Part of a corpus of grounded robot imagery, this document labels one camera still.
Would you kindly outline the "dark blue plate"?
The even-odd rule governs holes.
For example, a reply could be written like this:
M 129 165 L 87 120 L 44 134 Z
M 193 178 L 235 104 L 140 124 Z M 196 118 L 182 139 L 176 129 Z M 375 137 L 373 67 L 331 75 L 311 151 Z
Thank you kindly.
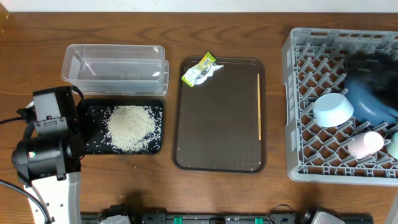
M 360 122 L 369 121 L 371 126 L 381 123 L 392 124 L 397 121 L 397 110 L 384 104 L 374 96 L 370 87 L 358 77 L 347 76 L 344 88 L 348 90 L 345 97 L 354 108 L 353 116 Z

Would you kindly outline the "light blue bowl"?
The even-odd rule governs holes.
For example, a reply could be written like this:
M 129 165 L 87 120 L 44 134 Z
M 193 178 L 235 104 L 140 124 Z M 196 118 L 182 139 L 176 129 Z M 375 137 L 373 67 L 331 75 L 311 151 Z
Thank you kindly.
M 314 102 L 313 117 L 320 127 L 339 126 L 347 122 L 353 113 L 352 104 L 341 93 L 329 93 Z

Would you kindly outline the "pink cup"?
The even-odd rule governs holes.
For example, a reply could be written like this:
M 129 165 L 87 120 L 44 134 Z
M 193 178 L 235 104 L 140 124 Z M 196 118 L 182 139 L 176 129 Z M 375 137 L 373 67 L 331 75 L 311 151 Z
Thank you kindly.
M 363 159 L 381 150 L 383 145 L 384 139 L 379 133 L 368 131 L 353 136 L 353 140 L 347 145 L 347 148 L 352 156 Z

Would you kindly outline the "mint green bowl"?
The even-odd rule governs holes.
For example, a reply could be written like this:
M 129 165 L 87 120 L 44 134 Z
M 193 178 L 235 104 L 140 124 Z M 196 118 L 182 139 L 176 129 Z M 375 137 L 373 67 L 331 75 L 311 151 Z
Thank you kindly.
M 395 159 L 398 159 L 398 132 L 391 137 L 391 143 L 386 146 L 387 152 Z

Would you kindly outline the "pile of rice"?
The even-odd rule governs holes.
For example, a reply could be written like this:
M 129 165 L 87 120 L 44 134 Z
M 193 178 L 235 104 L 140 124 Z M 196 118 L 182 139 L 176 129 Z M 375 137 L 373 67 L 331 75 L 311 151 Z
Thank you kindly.
M 125 151 L 143 146 L 144 137 L 154 132 L 154 121 L 139 106 L 117 106 L 107 121 L 111 144 Z

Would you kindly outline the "wooden chopstick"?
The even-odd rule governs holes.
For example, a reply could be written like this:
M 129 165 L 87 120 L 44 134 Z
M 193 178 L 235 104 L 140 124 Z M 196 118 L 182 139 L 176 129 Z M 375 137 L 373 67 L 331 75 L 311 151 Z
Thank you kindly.
M 258 138 L 259 141 L 262 140 L 262 130 L 261 130 L 261 82 L 260 74 L 257 74 L 257 123 L 258 123 Z

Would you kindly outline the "yellow wrapper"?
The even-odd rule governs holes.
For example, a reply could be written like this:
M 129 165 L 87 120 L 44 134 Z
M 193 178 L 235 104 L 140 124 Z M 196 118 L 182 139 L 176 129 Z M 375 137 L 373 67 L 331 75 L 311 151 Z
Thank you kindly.
M 209 52 L 192 68 L 189 68 L 182 76 L 182 81 L 188 86 L 194 87 L 204 83 L 208 77 L 223 68 L 224 65 L 217 65 L 216 59 Z

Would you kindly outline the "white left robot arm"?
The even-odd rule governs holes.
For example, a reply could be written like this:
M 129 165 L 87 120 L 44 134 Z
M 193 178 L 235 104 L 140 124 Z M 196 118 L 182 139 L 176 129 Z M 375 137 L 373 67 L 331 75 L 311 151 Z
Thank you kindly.
M 9 187 L 29 200 L 35 223 L 81 223 L 81 159 L 85 143 L 73 93 L 76 86 L 33 92 L 30 105 L 17 110 L 16 120 L 27 127 L 12 153 L 18 187 Z

